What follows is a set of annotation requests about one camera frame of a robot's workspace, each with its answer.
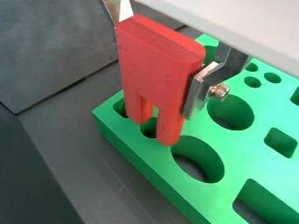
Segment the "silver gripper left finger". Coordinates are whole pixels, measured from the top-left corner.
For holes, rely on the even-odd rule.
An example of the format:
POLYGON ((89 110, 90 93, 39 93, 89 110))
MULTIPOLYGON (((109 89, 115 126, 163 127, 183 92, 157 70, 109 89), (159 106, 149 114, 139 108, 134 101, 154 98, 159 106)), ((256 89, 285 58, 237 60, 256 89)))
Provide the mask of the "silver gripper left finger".
POLYGON ((130 0, 99 0, 113 28, 113 37, 117 38, 117 24, 134 16, 130 0))

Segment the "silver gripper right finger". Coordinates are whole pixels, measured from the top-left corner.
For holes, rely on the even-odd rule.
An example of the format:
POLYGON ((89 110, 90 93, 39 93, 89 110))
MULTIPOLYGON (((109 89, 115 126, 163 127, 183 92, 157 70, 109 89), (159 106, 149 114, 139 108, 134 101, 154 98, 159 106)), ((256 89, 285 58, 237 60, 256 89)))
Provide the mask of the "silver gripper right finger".
POLYGON ((249 65, 252 57, 237 48, 219 42, 215 60, 201 68, 191 76, 187 95, 182 106, 182 116, 190 120, 203 109, 209 99, 222 101, 230 92, 223 81, 238 75, 249 65))

